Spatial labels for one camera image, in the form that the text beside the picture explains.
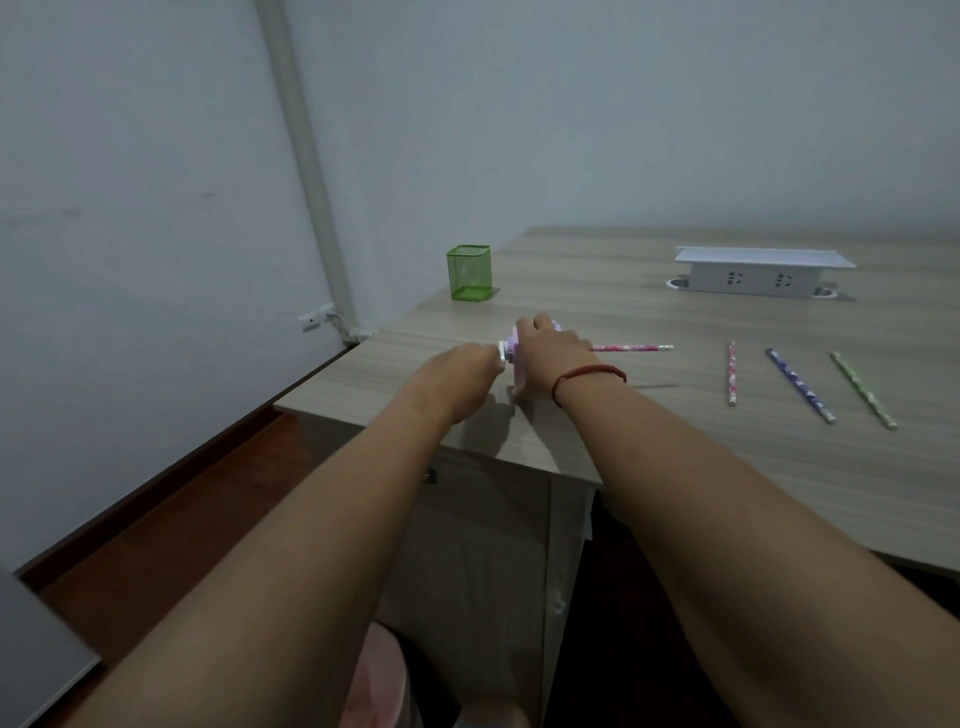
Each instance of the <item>left arm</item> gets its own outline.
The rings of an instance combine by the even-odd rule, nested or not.
[[[69,726],[335,726],[423,473],[500,371],[496,348],[477,344],[427,361],[177,605]]]

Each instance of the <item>right arm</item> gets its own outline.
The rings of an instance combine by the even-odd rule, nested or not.
[[[597,363],[517,323],[528,391]],[[729,450],[609,374],[557,401],[744,725],[960,725],[960,622]]]

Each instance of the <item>patterned pencil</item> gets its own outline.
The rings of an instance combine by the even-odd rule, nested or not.
[[[736,407],[736,342],[727,345],[727,404]]]
[[[673,350],[673,344],[605,344],[603,346],[590,347],[592,352],[669,352]]]
[[[804,399],[810,403],[811,407],[817,410],[817,414],[824,418],[828,425],[834,425],[837,419],[833,416],[833,413],[827,409],[827,407],[815,394],[813,394],[810,388],[806,386],[804,381],[800,379],[800,376],[790,369],[790,365],[780,358],[780,355],[774,351],[773,347],[767,349],[767,356],[769,356],[773,363],[777,365],[781,372],[783,372],[783,375],[793,382],[793,386],[800,390],[800,393],[804,396]]]
[[[880,400],[874,396],[873,392],[864,386],[863,382],[860,381],[860,377],[851,369],[850,364],[844,360],[840,352],[830,352],[830,358],[833,359],[833,363],[840,368],[840,371],[844,373],[844,376],[850,380],[850,384],[853,385],[853,389],[856,390],[857,394],[867,401],[870,408],[874,410],[874,414],[880,418],[880,421],[886,425],[887,429],[899,429],[900,426],[897,424],[897,421],[883,409]]]

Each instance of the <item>red string bracelet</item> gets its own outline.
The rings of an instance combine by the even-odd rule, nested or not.
[[[560,383],[565,379],[573,379],[575,376],[580,375],[592,375],[598,372],[606,372],[608,374],[617,375],[623,379],[623,383],[627,383],[627,375],[623,373],[623,370],[617,369],[613,364],[587,364],[586,367],[577,367],[576,369],[571,369],[565,375],[560,375],[557,377],[557,381],[553,383],[553,389],[550,390],[550,399],[553,400],[553,403],[560,407],[560,403],[557,401],[557,387],[560,386]]]

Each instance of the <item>wooden desk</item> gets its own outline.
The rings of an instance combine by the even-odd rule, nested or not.
[[[691,293],[665,285],[686,272],[673,261],[681,244],[835,249],[859,267],[835,273],[841,300]],[[325,457],[427,357],[505,338],[518,317],[545,308],[597,343],[674,344],[673,352],[605,356],[644,394],[864,546],[960,571],[959,254],[949,244],[534,228],[493,256],[499,290],[490,301],[453,302],[443,290],[277,406],[300,416]],[[729,339],[737,341],[736,408],[725,400]],[[768,346],[837,425],[824,423],[767,360]],[[884,429],[842,378],[827,356],[834,349],[899,431]],[[551,402],[511,406],[511,382],[508,367],[481,411],[445,438],[439,482],[424,488],[379,614],[422,642],[461,695],[514,692],[538,716],[559,653],[586,492],[600,483],[564,413]]]

